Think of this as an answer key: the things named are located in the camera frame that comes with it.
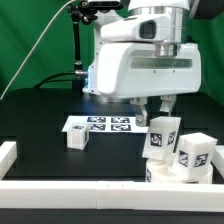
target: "black table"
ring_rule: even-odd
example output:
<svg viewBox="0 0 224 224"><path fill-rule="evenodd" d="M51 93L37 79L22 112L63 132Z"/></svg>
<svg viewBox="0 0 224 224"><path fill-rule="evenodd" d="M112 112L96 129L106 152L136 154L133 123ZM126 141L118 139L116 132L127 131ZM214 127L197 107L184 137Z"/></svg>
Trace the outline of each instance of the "black table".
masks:
<svg viewBox="0 0 224 224"><path fill-rule="evenodd" d="M160 99L149 99L152 118ZM0 102L0 141L15 140L18 158L7 180L144 181L145 134L91 133L85 151L68 150L62 128L69 115L134 116L127 103L103 103L65 89L22 89ZM224 108L204 94L177 97L179 134L203 132L224 144ZM215 172L215 181L223 183ZM224 214L132 210L0 210L0 223L223 223Z"/></svg>

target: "printed marker sheet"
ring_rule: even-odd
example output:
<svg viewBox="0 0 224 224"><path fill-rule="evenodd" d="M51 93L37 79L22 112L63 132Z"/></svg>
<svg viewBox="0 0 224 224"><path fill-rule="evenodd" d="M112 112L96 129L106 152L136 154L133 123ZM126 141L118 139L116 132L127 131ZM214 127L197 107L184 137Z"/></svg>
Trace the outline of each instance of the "printed marker sheet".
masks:
<svg viewBox="0 0 224 224"><path fill-rule="evenodd" d="M73 124L89 124L91 132L131 132L147 133L148 127L138 127L135 117L69 116L62 132L67 132Z"/></svg>

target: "white cube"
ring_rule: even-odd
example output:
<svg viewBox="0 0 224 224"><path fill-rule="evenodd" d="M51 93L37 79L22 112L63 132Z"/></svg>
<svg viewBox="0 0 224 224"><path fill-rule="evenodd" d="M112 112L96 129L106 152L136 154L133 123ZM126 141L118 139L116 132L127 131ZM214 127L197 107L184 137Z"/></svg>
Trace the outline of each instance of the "white cube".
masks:
<svg viewBox="0 0 224 224"><path fill-rule="evenodd" d="M164 160L174 150L180 117L158 117L150 121L142 157Z"/></svg>
<svg viewBox="0 0 224 224"><path fill-rule="evenodd" d="M180 136L172 172L185 181L201 179L208 173L216 143L217 139L202 133Z"/></svg>
<svg viewBox="0 0 224 224"><path fill-rule="evenodd" d="M67 131L67 147L83 150L89 141L89 125L73 123Z"/></svg>

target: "white block with marker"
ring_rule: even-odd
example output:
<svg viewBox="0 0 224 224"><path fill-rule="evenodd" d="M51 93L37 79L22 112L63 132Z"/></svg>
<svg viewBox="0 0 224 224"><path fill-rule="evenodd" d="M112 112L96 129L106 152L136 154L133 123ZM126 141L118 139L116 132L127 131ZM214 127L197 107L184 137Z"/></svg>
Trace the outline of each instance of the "white block with marker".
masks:
<svg viewBox="0 0 224 224"><path fill-rule="evenodd" d="M89 125L73 123L67 131L67 147L83 150L89 141Z"/></svg>
<svg viewBox="0 0 224 224"><path fill-rule="evenodd" d="M200 180L209 171L217 139L202 133L179 137L172 172L185 181Z"/></svg>
<svg viewBox="0 0 224 224"><path fill-rule="evenodd" d="M142 157L164 160L174 150L181 118L158 117L150 121Z"/></svg>

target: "green backdrop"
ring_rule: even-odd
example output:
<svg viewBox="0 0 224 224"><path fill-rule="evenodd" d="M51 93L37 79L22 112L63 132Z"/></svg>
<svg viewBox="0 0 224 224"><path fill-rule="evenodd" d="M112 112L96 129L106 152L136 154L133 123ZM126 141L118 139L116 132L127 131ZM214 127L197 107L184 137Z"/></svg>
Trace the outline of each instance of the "green backdrop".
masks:
<svg viewBox="0 0 224 224"><path fill-rule="evenodd" d="M2 93L39 35L67 0L1 0L0 92ZM213 20L191 20L189 34L198 43L202 58L200 91L224 105L224 13ZM93 60L93 27L81 25L84 67ZM44 78L73 70L72 23L64 10L37 47L9 92L33 87ZM45 87L70 88L58 83Z"/></svg>

